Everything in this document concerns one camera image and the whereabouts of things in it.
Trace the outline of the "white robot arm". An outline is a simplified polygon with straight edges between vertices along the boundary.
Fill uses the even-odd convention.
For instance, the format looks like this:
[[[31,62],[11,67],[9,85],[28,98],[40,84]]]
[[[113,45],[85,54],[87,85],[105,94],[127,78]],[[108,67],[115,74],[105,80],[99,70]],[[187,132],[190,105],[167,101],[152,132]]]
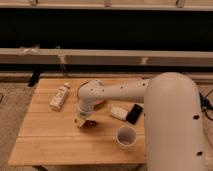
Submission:
[[[166,72],[113,85],[91,80],[77,95],[83,119],[97,100],[144,104],[147,171],[207,171],[199,89],[188,76]]]

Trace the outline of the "yellow gripper fingers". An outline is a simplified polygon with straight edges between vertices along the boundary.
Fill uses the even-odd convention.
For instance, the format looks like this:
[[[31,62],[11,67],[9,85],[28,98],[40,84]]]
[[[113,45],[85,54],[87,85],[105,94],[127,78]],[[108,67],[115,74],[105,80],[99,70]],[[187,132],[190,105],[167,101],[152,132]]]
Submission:
[[[81,128],[87,123],[87,120],[84,118],[76,117],[74,122],[78,128]]]

